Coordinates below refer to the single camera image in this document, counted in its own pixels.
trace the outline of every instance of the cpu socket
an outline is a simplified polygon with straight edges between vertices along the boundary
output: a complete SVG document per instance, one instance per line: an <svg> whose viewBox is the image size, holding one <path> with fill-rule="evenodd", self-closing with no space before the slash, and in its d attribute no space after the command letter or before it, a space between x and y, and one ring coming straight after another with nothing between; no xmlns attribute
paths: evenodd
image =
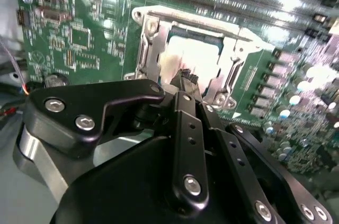
<svg viewBox="0 0 339 224"><path fill-rule="evenodd" d="M136 72L124 78L166 88L179 69L190 69L203 101L220 110L236 107L231 94L247 56L267 45L247 28L161 5L136 7L132 18L142 32Z"/></svg>

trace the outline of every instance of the blue component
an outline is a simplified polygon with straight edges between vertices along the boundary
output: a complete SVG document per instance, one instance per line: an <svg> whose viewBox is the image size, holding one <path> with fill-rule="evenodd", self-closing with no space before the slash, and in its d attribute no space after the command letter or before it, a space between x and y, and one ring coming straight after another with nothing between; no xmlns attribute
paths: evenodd
<svg viewBox="0 0 339 224"><path fill-rule="evenodd" d="M272 134L272 133L273 133L273 128L268 128L268 129L266 130L266 132L267 132L267 134Z"/></svg>

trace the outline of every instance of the integrated circuit chip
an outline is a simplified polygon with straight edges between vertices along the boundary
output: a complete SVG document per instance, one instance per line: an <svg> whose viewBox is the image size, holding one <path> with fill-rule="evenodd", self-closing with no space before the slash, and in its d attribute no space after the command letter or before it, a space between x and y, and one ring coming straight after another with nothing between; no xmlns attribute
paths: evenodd
<svg viewBox="0 0 339 224"><path fill-rule="evenodd" d="M250 114L255 115L256 117L263 117L265 115L265 110L253 107L250 111Z"/></svg>
<svg viewBox="0 0 339 224"><path fill-rule="evenodd" d="M278 64L272 64L271 65L271 71L274 74L277 75L286 75L292 72L292 68L291 67L286 67L283 65L278 65Z"/></svg>
<svg viewBox="0 0 339 224"><path fill-rule="evenodd" d="M82 49L87 49L91 44L91 32L89 29L73 27L71 30L71 43Z"/></svg>
<svg viewBox="0 0 339 224"><path fill-rule="evenodd" d="M257 98L254 105L261 107L269 107L271 105L271 101L266 98Z"/></svg>
<svg viewBox="0 0 339 224"><path fill-rule="evenodd" d="M295 62L298 59L296 55L293 55L285 51L276 51L274 55L276 56L279 62L283 62L286 64Z"/></svg>
<svg viewBox="0 0 339 224"><path fill-rule="evenodd" d="M269 88L269 87L261 87L260 95L266 97L266 98L273 98L276 94L275 89Z"/></svg>
<svg viewBox="0 0 339 224"><path fill-rule="evenodd" d="M266 84L272 87L279 87L286 82L286 79L274 76L268 76L266 78Z"/></svg>

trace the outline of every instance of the small black chip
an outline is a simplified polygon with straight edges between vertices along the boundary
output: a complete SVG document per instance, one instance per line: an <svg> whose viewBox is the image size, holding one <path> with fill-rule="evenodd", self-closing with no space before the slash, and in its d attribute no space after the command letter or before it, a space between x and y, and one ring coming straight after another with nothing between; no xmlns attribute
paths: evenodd
<svg viewBox="0 0 339 224"><path fill-rule="evenodd" d="M312 128L314 126L314 122L306 122L305 128Z"/></svg>

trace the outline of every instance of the metal bracket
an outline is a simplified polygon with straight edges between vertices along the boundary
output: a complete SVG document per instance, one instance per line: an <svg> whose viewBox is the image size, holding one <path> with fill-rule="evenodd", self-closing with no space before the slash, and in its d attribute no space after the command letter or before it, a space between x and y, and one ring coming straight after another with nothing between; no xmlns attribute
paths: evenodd
<svg viewBox="0 0 339 224"><path fill-rule="evenodd" d="M279 214L285 220L289 220L288 223L333 223L329 212L261 146L249 131L235 124L230 124L228 129L254 153L274 177L273 182L279 194L275 205Z"/></svg>
<svg viewBox="0 0 339 224"><path fill-rule="evenodd" d="M132 18L142 26L135 75L143 74L157 83L161 70L159 56L166 51L174 27L191 33L192 39L194 35L205 36L223 46L217 62L220 71L210 80L203 97L205 102L218 109L236 107L237 102L230 96L247 56L268 46L271 48L247 28L165 6L134 8Z"/></svg>
<svg viewBox="0 0 339 224"><path fill-rule="evenodd" d="M208 130L206 135L213 139L217 153L225 157L225 166L230 169L235 180L249 218L246 223L263 223L263 220L265 223L285 223L267 200L238 139L224 130L213 108L200 103L199 109Z"/></svg>
<svg viewBox="0 0 339 224"><path fill-rule="evenodd" d="M174 207L185 215L203 210L209 199L202 124L196 118L195 99L179 91L174 97L175 130L172 195Z"/></svg>

